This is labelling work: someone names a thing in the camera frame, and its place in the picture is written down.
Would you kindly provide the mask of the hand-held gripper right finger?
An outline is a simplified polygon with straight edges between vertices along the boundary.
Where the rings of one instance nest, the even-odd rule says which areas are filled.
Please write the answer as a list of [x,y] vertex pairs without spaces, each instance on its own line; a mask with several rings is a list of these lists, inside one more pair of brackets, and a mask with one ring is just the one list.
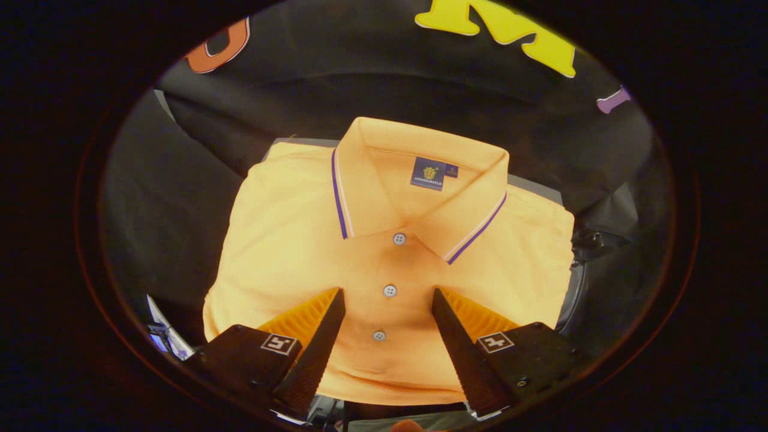
[[583,374],[587,353],[541,322],[518,325],[447,288],[436,288],[431,314],[480,421],[518,413]]

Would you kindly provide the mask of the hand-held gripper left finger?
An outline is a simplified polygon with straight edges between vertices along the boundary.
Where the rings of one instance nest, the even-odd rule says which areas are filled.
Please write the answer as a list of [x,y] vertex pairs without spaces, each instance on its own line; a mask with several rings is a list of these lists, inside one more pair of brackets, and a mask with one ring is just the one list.
[[186,365],[239,402],[304,423],[345,314],[332,288],[257,328],[230,326]]

